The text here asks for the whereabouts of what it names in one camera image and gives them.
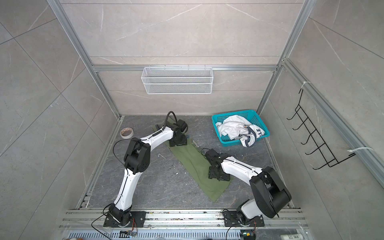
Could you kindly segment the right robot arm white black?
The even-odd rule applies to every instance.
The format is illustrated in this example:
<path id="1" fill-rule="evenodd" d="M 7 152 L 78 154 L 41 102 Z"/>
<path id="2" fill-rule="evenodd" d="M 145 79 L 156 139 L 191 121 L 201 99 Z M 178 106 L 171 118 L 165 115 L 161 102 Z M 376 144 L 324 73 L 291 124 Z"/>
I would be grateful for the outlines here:
<path id="1" fill-rule="evenodd" d="M 209 179 L 228 182 L 231 177 L 235 177 L 251 187 L 254 198 L 236 210 L 239 224 L 248 224 L 262 215 L 272 219 L 292 200 L 288 188 L 272 167 L 257 168 L 213 149 L 203 149 L 202 155 L 211 164 Z"/>

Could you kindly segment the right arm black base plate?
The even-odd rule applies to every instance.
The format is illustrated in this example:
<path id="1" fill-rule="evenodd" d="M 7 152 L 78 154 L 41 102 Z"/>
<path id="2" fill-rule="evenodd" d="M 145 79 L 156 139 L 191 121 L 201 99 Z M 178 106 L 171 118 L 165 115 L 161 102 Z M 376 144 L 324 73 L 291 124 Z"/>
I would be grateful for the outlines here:
<path id="1" fill-rule="evenodd" d="M 252 219 L 247 219 L 244 214 L 237 211 L 222 211 L 226 227 L 264 227 L 263 216 L 256 216 Z"/>

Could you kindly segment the teal plastic basket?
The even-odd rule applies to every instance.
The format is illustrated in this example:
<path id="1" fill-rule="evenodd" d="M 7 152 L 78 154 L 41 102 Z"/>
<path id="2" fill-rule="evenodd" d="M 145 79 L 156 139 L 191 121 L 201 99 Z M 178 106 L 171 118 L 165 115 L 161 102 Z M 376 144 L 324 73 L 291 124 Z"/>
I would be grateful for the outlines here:
<path id="1" fill-rule="evenodd" d="M 250 148 L 257 141 L 270 136 L 268 128 L 253 110 L 213 115 L 212 122 L 224 147 L 241 145 Z"/>

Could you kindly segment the green tank top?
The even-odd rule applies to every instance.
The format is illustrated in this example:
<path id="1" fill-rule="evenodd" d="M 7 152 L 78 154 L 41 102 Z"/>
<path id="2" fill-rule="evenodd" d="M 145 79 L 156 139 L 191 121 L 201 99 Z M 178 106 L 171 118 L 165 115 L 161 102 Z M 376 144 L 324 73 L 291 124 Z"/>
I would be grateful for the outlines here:
<path id="1" fill-rule="evenodd" d="M 230 186 L 233 178 L 229 181 L 209 179 L 209 168 L 211 164 L 197 149 L 193 142 L 201 148 L 217 147 L 215 133 L 208 116 L 183 116 L 188 124 L 188 144 L 180 147 L 170 147 L 169 142 L 161 144 L 152 151 L 151 157 L 157 156 L 164 162 L 170 160 L 173 166 L 172 172 L 166 174 L 160 171 L 161 177 L 170 177 L 172 183 L 167 186 L 171 191 L 175 190 L 185 204 L 194 208 L 218 207 L 219 201 L 223 200 L 222 194 Z"/>

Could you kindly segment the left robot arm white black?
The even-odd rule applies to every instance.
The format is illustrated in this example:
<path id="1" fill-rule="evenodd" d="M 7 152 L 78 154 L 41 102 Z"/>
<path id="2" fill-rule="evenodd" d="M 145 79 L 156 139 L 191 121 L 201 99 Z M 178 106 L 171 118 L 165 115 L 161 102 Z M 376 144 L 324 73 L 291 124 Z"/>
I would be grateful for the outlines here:
<path id="1" fill-rule="evenodd" d="M 118 196 L 109 206 L 108 214 L 120 226 L 126 226 L 131 220 L 133 195 L 142 173 L 150 164 L 151 151 L 164 142 L 170 147 L 185 146 L 188 125 L 183 120 L 175 123 L 165 122 L 156 132 L 143 138 L 132 138 L 124 156 L 125 173 Z"/>

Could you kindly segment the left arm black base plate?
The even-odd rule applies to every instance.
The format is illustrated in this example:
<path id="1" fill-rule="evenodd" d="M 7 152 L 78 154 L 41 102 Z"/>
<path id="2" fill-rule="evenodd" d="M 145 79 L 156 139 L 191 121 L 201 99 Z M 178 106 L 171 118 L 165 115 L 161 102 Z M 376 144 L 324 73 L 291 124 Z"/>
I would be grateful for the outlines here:
<path id="1" fill-rule="evenodd" d="M 111 227 L 111 228 L 129 228 L 129 227 L 137 227 L 142 228 L 145 223 L 147 212 L 145 211 L 134 211 L 130 212 L 128 215 L 123 217 L 121 223 L 113 218 L 110 213 L 107 213 L 106 219 L 104 221 L 103 227 Z"/>

